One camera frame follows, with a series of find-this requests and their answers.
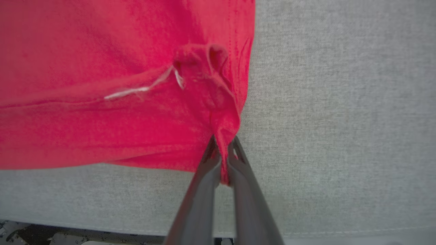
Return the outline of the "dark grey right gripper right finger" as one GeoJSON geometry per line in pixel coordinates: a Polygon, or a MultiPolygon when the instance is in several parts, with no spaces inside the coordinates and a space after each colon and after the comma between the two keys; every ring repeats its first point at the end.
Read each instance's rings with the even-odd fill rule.
{"type": "Polygon", "coordinates": [[[229,183],[233,187],[236,245],[283,245],[284,241],[255,178],[240,140],[228,146],[229,183]]]}

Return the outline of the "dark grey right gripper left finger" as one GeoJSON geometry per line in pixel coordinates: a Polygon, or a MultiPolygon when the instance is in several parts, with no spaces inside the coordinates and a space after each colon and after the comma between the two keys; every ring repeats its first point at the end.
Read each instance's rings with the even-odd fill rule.
{"type": "Polygon", "coordinates": [[[165,245],[213,245],[215,189],[222,157],[212,136],[171,225],[165,245]]]}

